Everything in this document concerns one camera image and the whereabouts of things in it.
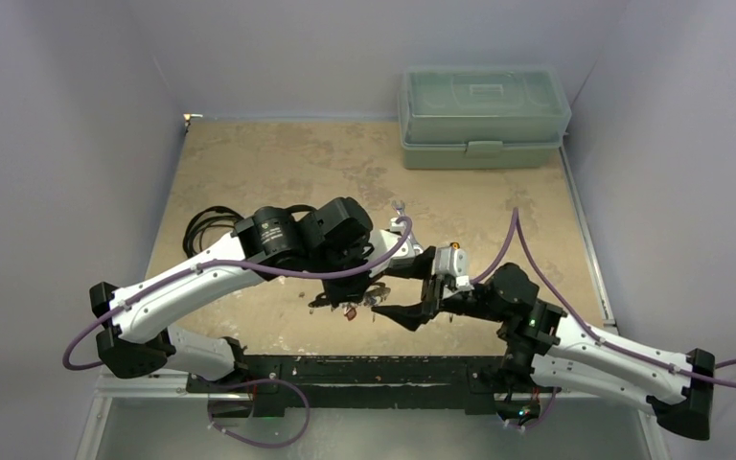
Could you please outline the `grey key holder plate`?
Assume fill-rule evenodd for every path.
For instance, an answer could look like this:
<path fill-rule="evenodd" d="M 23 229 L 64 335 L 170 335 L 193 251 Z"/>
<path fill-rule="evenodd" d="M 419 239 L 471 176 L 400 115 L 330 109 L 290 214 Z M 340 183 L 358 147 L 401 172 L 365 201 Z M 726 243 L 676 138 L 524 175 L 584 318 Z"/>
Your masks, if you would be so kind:
<path fill-rule="evenodd" d="M 391 288 L 383 282 L 375 282 L 357 299 L 333 301 L 325 292 L 317 294 L 313 300 L 308 302 L 310 309 L 329 308 L 332 311 L 338 308 L 350 309 L 357 307 L 374 307 L 387 300 Z"/>

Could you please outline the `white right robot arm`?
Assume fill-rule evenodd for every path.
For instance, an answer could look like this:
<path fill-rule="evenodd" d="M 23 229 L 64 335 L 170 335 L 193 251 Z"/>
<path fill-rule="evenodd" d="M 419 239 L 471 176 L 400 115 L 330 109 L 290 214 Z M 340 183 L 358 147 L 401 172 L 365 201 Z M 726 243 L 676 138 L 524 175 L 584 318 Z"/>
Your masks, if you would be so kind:
<path fill-rule="evenodd" d="M 442 312 L 495 322 L 506 349 L 496 367 L 471 371 L 476 379 L 508 393 L 537 387 L 581 391 L 653 415 L 678 436 L 709 439 L 712 354 L 667 352 L 608 333 L 540 299 L 539 290 L 513 263 L 469 290 L 454 289 L 451 272 L 438 270 L 425 281 L 419 303 L 373 311 L 411 332 Z"/>

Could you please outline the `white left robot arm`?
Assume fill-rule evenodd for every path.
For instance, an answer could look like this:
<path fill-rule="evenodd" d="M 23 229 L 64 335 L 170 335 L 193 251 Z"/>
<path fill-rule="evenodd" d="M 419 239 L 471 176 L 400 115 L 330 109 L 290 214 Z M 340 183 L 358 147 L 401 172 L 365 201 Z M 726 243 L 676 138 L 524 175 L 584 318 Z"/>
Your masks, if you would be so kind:
<path fill-rule="evenodd" d="M 381 231 L 351 197 L 320 208 L 265 206 L 209 248 L 129 287 L 93 291 L 116 315 L 96 337 L 98 356 L 115 377 L 133 379 L 168 368 L 212 381 L 222 391 L 244 386 L 241 346 L 176 326 L 176 321 L 235 291 L 294 272 L 357 268 L 387 248 Z"/>

